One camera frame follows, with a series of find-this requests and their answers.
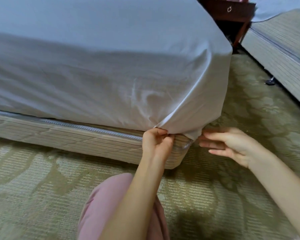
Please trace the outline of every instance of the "green carpet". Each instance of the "green carpet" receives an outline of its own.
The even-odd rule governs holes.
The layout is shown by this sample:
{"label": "green carpet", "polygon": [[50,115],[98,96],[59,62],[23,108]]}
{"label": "green carpet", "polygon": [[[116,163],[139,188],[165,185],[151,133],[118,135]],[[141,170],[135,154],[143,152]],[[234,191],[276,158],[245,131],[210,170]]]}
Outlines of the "green carpet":
{"label": "green carpet", "polygon": [[[300,176],[300,108],[246,55],[232,57],[222,116],[275,152]],[[0,239],[76,238],[81,209],[106,178],[135,165],[0,139]],[[292,239],[294,229],[257,179],[194,143],[166,171],[158,197],[171,239]]]}

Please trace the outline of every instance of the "pink trouser leg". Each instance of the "pink trouser leg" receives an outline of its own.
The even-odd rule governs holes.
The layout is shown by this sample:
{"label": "pink trouser leg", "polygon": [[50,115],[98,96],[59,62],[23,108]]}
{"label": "pink trouser leg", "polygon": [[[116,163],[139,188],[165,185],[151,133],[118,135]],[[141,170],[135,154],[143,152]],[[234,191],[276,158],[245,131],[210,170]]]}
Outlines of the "pink trouser leg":
{"label": "pink trouser leg", "polygon": [[[92,191],[79,220],[78,240],[97,240],[100,237],[106,222],[127,192],[132,178],[130,173],[112,176]],[[147,239],[170,239],[164,209],[158,197],[153,205]]]}

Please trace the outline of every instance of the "brown drawer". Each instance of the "brown drawer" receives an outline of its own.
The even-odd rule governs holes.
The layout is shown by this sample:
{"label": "brown drawer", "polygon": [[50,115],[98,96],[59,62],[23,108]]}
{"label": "brown drawer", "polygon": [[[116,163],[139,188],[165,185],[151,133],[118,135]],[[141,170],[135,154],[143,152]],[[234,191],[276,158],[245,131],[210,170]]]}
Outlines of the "brown drawer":
{"label": "brown drawer", "polygon": [[200,0],[200,3],[214,20],[233,22],[250,21],[256,6],[255,3],[226,0]]}

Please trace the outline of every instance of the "wooden nightstand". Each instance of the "wooden nightstand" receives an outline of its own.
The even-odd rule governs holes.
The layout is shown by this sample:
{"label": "wooden nightstand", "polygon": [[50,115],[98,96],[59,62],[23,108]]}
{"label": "wooden nightstand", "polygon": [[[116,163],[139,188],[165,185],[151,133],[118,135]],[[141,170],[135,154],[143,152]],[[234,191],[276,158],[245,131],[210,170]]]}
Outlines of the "wooden nightstand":
{"label": "wooden nightstand", "polygon": [[255,11],[255,3],[227,0],[198,0],[215,21],[242,23],[232,44],[236,48],[246,34]]}

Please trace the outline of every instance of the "carpet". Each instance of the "carpet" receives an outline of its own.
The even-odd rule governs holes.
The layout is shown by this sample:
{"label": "carpet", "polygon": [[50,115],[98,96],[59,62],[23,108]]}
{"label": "carpet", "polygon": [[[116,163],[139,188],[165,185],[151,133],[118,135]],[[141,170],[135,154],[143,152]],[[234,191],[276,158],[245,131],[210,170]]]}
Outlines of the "carpet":
{"label": "carpet", "polygon": [[[300,176],[300,107],[247,55],[233,55],[221,117]],[[0,240],[76,238],[92,189],[136,165],[0,138]],[[171,239],[292,239],[283,213],[249,170],[196,143],[166,170],[158,197]]]}

